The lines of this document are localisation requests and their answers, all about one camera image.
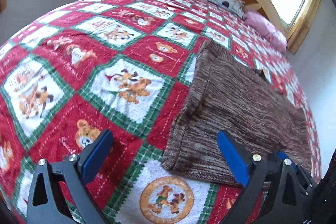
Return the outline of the brown knitted sweater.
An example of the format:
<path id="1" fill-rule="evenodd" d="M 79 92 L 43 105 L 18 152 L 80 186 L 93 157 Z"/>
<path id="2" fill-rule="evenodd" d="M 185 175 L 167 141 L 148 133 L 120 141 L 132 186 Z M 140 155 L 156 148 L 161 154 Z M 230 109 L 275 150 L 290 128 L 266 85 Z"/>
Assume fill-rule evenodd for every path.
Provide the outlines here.
<path id="1" fill-rule="evenodd" d="M 240 64 L 212 39 L 201 46 L 185 103 L 173 121 L 161 166 L 179 176 L 234 185 L 217 144 L 228 131 L 248 151 L 283 151 L 311 171 L 304 111 L 275 91 L 260 72 Z"/>

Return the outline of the red green teddy quilt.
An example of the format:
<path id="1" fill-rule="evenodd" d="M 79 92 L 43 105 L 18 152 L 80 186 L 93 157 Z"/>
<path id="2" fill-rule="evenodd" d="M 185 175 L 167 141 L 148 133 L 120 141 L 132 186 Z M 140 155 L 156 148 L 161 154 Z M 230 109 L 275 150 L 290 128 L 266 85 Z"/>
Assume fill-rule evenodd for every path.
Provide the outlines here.
<path id="1" fill-rule="evenodd" d="M 298 79 L 243 20 L 204 0 L 80 0 L 1 47 L 1 194 L 18 222 L 26 221 L 37 162 L 78 154 L 109 129 L 113 149 L 87 188 L 111 223 L 218 223 L 237 188 L 161 167 L 208 38 L 303 108 L 318 177 L 317 132 Z"/>

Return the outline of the pink pillow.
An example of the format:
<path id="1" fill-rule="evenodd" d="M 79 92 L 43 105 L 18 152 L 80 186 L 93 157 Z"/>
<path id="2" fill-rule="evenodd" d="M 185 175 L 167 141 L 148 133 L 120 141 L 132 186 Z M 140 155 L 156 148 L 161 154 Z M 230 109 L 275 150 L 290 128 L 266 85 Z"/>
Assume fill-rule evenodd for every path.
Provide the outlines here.
<path id="1" fill-rule="evenodd" d="M 244 13 L 245 23 L 264 36 L 279 52 L 286 52 L 286 37 L 268 19 L 253 10 Z"/>

